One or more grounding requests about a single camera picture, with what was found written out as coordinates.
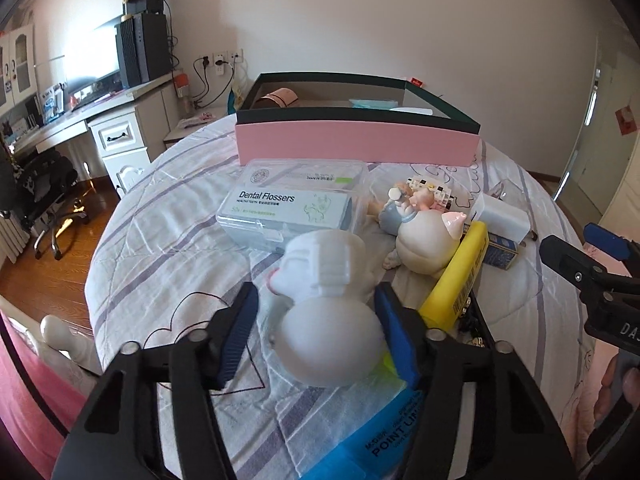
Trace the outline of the person right hand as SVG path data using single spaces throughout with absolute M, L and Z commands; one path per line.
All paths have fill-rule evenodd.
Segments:
M 639 357 L 620 350 L 611 385 L 611 407 L 604 419 L 597 423 L 588 440 L 591 455 L 604 452 L 616 445 L 631 421 L 632 407 L 623 393 L 624 376 L 632 368 L 639 367 Z

